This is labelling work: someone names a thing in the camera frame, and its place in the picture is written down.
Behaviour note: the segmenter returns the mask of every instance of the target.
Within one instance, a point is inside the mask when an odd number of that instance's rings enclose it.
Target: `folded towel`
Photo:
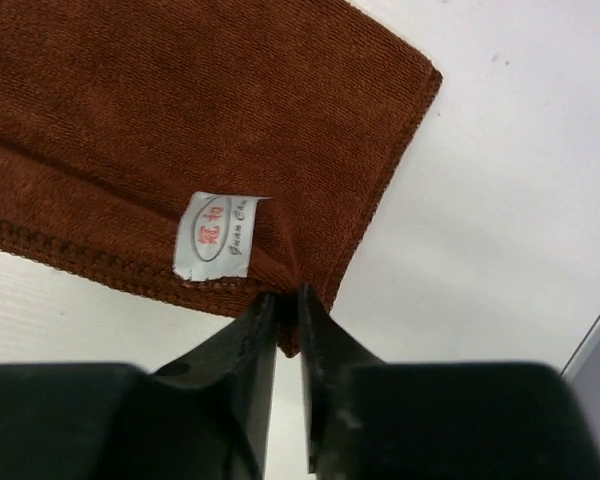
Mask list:
[[[0,249],[221,315],[303,282],[330,307],[440,82],[342,0],[0,0]],[[247,278],[173,273],[198,191],[270,197]]]

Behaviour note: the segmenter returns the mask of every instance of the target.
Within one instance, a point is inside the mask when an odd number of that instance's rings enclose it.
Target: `dark spot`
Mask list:
[[[171,362],[167,363],[164,367],[158,370],[154,375],[157,377],[173,377],[175,375],[182,375],[189,371],[189,365],[184,362]]]

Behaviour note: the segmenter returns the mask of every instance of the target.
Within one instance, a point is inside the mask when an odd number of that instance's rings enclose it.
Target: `label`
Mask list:
[[[185,280],[246,277],[263,197],[197,192],[178,227],[173,271]]]

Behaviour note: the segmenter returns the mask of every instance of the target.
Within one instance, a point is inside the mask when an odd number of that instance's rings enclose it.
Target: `table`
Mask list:
[[[600,0],[356,0],[445,80],[333,316],[389,361],[561,369],[600,312]],[[229,320],[0,253],[0,362],[155,369]],[[268,478],[305,478],[280,358]]]

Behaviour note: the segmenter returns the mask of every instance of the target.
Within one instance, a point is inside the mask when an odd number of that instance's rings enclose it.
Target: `red oval logo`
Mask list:
[[[196,215],[191,230],[191,244],[203,262],[213,261],[227,242],[230,210],[229,198],[218,196],[209,200]]]

